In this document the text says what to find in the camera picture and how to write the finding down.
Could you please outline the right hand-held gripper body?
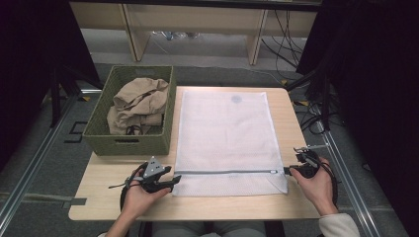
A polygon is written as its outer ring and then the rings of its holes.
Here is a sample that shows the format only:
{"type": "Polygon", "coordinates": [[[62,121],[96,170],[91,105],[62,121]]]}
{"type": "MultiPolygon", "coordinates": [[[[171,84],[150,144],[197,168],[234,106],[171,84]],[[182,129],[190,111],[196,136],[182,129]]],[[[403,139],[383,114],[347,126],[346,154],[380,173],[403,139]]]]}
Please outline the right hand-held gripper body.
{"type": "Polygon", "coordinates": [[[304,178],[313,178],[319,168],[325,168],[325,163],[320,161],[316,149],[325,148],[325,145],[307,145],[305,147],[295,148],[295,157],[300,165],[291,165],[290,169],[295,169],[304,178]]]}

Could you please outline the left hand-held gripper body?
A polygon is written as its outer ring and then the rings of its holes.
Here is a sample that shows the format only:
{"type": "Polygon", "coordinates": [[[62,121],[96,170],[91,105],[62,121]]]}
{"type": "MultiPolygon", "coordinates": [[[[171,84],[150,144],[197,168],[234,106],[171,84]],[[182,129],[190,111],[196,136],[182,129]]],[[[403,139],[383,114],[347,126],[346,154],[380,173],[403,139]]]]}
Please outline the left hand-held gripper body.
{"type": "Polygon", "coordinates": [[[161,190],[159,179],[165,174],[165,167],[154,156],[148,162],[141,164],[135,173],[138,176],[134,179],[145,191],[155,193],[161,190]]]}

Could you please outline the green woven basket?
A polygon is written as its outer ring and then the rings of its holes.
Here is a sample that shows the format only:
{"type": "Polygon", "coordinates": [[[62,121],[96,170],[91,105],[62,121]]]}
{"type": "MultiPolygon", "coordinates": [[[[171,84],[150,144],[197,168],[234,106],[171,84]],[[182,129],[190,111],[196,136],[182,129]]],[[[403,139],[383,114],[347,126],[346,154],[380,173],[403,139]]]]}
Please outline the green woven basket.
{"type": "Polygon", "coordinates": [[[83,139],[98,156],[167,155],[170,150],[177,82],[172,66],[113,66],[98,103],[83,132],[83,139]],[[128,82],[146,77],[164,79],[168,83],[168,99],[161,125],[144,135],[110,134],[107,114],[113,97],[128,82]]]}

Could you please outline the white mesh laundry bag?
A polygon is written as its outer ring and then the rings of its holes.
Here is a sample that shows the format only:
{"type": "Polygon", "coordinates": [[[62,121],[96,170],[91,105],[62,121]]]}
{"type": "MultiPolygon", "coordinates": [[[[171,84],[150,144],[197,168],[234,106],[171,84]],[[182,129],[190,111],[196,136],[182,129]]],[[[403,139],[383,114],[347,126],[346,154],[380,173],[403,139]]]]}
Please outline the white mesh laundry bag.
{"type": "Polygon", "coordinates": [[[267,94],[183,93],[174,174],[177,197],[246,197],[288,191],[267,94]],[[235,104],[231,97],[242,102],[235,104]]]}

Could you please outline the beige garment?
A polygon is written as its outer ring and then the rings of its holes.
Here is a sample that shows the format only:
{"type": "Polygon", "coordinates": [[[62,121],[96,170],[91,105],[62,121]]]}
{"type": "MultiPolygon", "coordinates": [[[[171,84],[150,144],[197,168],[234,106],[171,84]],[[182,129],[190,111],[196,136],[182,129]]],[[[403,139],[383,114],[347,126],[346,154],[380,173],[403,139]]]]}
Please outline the beige garment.
{"type": "Polygon", "coordinates": [[[163,79],[135,78],[113,97],[107,115],[110,134],[144,135],[163,122],[169,83],[163,79]]]}

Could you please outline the person's left hand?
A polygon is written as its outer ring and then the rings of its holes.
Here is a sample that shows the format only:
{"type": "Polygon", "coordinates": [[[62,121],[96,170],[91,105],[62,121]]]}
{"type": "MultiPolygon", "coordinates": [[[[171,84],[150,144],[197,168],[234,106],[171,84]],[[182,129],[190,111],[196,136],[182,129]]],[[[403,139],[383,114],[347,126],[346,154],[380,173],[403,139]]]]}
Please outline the person's left hand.
{"type": "Polygon", "coordinates": [[[126,192],[122,215],[125,217],[137,218],[143,215],[156,201],[169,193],[169,188],[150,194],[141,186],[132,187],[126,192]]]}

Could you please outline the person's right hand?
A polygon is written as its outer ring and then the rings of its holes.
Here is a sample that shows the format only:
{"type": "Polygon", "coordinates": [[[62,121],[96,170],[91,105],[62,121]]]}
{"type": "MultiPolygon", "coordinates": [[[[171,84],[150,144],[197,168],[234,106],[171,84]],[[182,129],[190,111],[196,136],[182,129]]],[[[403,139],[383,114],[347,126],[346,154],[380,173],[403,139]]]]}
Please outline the person's right hand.
{"type": "Polygon", "coordinates": [[[298,170],[291,168],[291,174],[296,179],[305,197],[312,202],[320,216],[337,214],[338,208],[333,203],[333,185],[329,172],[329,162],[320,157],[324,163],[316,175],[310,179],[305,178],[298,170]]]}

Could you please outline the person's legs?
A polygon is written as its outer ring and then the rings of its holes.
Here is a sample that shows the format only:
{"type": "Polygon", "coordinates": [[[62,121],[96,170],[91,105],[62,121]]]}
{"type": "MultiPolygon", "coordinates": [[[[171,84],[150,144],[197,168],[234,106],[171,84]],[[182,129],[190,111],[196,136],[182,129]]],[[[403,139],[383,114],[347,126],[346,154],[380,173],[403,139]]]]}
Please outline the person's legs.
{"type": "Polygon", "coordinates": [[[263,221],[161,221],[152,237],[266,237],[263,221]]]}

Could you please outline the black metal stand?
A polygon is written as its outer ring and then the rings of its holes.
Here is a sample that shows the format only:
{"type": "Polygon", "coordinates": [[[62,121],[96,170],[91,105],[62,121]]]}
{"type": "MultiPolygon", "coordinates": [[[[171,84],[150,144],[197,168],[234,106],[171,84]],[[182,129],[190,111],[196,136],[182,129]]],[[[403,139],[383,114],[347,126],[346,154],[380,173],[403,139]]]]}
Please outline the black metal stand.
{"type": "Polygon", "coordinates": [[[77,84],[77,80],[82,80],[96,89],[102,90],[104,84],[100,81],[99,76],[88,76],[87,74],[76,70],[69,65],[57,64],[50,71],[50,95],[52,118],[51,127],[55,127],[62,118],[63,109],[61,108],[60,89],[63,89],[66,98],[77,98],[82,90],[77,84]]]}
{"type": "Polygon", "coordinates": [[[330,106],[330,78],[325,72],[313,70],[296,81],[291,82],[286,86],[286,90],[290,92],[305,83],[308,83],[308,88],[305,91],[307,99],[309,101],[321,102],[320,120],[323,124],[324,130],[328,131],[330,129],[328,121],[330,106]]]}

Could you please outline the black floor tape mark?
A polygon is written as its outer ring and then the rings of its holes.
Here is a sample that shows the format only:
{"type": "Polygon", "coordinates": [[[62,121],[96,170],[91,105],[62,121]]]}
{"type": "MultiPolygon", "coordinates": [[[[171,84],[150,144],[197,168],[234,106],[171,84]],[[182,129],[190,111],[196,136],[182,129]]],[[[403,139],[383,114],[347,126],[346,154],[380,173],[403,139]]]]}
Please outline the black floor tape mark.
{"type": "Polygon", "coordinates": [[[86,121],[76,121],[70,131],[68,137],[64,140],[65,143],[80,143],[82,141],[82,134],[84,132],[86,121]]]}

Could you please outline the black curtain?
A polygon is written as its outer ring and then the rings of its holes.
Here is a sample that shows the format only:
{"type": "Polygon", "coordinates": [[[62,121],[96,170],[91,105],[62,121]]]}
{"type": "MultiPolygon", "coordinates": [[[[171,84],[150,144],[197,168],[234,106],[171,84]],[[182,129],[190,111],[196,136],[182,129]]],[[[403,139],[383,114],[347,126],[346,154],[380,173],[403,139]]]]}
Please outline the black curtain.
{"type": "Polygon", "coordinates": [[[298,73],[328,77],[408,237],[419,237],[419,0],[322,0],[298,73]]]}
{"type": "Polygon", "coordinates": [[[78,80],[102,87],[69,0],[0,0],[0,171],[46,92],[78,80]]]}

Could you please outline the grey floor tape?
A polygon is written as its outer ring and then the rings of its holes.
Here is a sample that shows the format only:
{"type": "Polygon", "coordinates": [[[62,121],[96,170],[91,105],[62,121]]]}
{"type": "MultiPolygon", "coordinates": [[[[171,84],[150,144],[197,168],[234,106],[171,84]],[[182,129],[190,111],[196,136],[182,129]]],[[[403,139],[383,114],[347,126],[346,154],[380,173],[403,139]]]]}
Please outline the grey floor tape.
{"type": "Polygon", "coordinates": [[[70,208],[71,206],[85,205],[87,199],[85,197],[67,197],[55,195],[42,194],[24,194],[22,201],[27,202],[60,202],[63,208],[70,208]]]}

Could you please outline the clear plastic wrap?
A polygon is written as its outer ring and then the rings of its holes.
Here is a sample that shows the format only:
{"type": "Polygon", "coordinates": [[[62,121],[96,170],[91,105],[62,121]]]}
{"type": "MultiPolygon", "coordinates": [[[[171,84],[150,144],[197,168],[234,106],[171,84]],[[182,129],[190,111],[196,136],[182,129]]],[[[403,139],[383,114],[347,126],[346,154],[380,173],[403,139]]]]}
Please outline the clear plastic wrap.
{"type": "Polygon", "coordinates": [[[167,40],[174,39],[196,39],[200,36],[199,33],[184,33],[184,32],[154,32],[155,35],[161,35],[167,40]]]}

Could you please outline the metal floor rail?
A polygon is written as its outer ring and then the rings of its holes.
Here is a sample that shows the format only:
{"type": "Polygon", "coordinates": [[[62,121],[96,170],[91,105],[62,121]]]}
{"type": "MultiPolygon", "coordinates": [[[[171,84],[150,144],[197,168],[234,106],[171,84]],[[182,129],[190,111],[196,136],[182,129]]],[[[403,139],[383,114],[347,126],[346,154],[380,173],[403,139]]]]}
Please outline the metal floor rail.
{"type": "Polygon", "coordinates": [[[362,198],[362,195],[355,183],[355,180],[351,176],[347,165],[345,164],[343,156],[334,137],[332,136],[331,131],[327,130],[321,121],[318,121],[316,126],[323,130],[322,138],[330,154],[330,159],[334,164],[338,176],[341,178],[343,187],[345,188],[366,237],[382,237],[378,229],[377,222],[374,220],[367,203],[362,198]]]}
{"type": "Polygon", "coordinates": [[[44,107],[14,154],[0,173],[0,237],[71,236],[85,229],[69,218],[69,209],[60,202],[22,201],[24,194],[78,198],[77,189],[92,153],[82,138],[65,143],[72,125],[86,121],[100,92],[87,89],[77,98],[64,101],[62,118],[49,125],[50,107],[44,107]],[[89,102],[83,96],[90,97],[89,102]]]}

